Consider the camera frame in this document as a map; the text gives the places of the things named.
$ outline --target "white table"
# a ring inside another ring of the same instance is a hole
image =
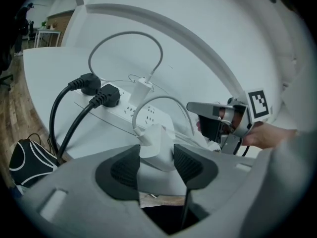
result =
[[[24,71],[29,93],[35,110],[47,131],[49,131],[51,108],[60,91],[67,86],[68,82],[82,74],[89,73],[90,51],[65,47],[24,51]],[[118,63],[120,61],[114,59],[107,58],[107,67],[116,68],[113,73],[119,73]],[[96,68],[105,65],[103,54],[94,57],[93,65]],[[125,70],[122,73],[129,74],[131,71]],[[74,103],[72,94],[74,93],[70,92],[63,98],[57,110],[55,132],[59,145],[62,144],[74,119],[83,110]],[[74,132],[66,150],[71,158],[76,159],[139,143],[134,135],[88,114]],[[141,163],[139,169],[138,185],[141,192],[150,194],[185,195],[186,192],[186,187],[177,171],[162,172],[144,163]]]
[[[36,30],[36,35],[35,35],[35,40],[34,40],[34,47],[35,48],[38,48],[39,47],[39,43],[40,43],[40,40],[42,40],[41,38],[41,35],[44,35],[44,34],[49,34],[49,38],[48,38],[48,45],[51,46],[52,44],[52,39],[51,39],[51,34],[58,34],[57,36],[57,40],[56,40],[56,47],[58,45],[58,41],[59,41],[59,38],[60,38],[60,34],[61,34],[61,31],[58,31],[58,30],[51,30],[51,29],[37,29]]]

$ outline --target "wooden floor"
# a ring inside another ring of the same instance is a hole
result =
[[[7,186],[13,186],[9,175],[9,162],[16,143],[20,139],[26,139],[30,134],[37,133],[41,137],[42,146],[49,149],[47,144],[48,133],[43,127],[30,98],[27,88],[23,56],[15,57],[10,68],[3,72],[1,77],[13,74],[11,91],[4,86],[0,87],[0,172]],[[184,197],[159,196],[153,198],[150,195],[140,193],[140,203],[144,206],[155,205],[183,205]]]

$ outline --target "person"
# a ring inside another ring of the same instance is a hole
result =
[[[33,3],[29,3],[26,7],[22,7],[16,17],[15,17],[15,26],[17,30],[17,38],[14,44],[14,56],[22,56],[22,36],[27,34],[28,23],[26,20],[27,12],[33,7]]]
[[[220,117],[223,119],[224,109],[220,109]],[[233,128],[237,128],[241,122],[241,115],[235,113],[232,121]],[[198,131],[201,131],[200,122],[197,122]],[[274,148],[283,140],[295,137],[297,130],[282,129],[265,122],[256,122],[251,131],[242,139],[242,145],[256,146],[261,149]]]

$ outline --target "white power strip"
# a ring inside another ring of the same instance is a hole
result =
[[[132,117],[137,107],[128,102],[131,94],[112,83],[102,83],[102,87],[106,84],[111,84],[119,89],[119,105],[114,108],[100,106],[96,109],[92,109],[91,113],[111,125],[135,135],[132,128]],[[92,98],[93,96],[85,95],[81,90],[74,91],[74,102],[82,108],[85,108]],[[146,129],[157,123],[161,124],[166,129],[168,136],[172,140],[175,140],[174,125],[170,115],[147,104],[138,114],[137,126],[140,129]]]

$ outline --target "electrical outlet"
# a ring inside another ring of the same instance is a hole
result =
[[[106,84],[111,84],[115,87],[116,85],[112,83],[102,83],[102,87]],[[92,109],[91,113],[100,119],[116,126],[126,132],[135,134],[132,128],[132,117],[135,113],[137,107],[129,103],[131,94],[127,91],[124,91],[120,87],[117,87],[120,92],[120,101],[119,105],[114,108],[107,108],[100,106],[96,109]],[[83,94],[80,90],[74,91],[74,102],[82,108],[85,108],[89,101],[92,99],[92,96]],[[137,126],[140,129],[146,129],[154,124],[161,124],[166,130],[169,137],[175,140],[174,125],[170,115],[164,113],[158,108],[153,107],[152,105],[145,105],[139,112],[137,117]]]

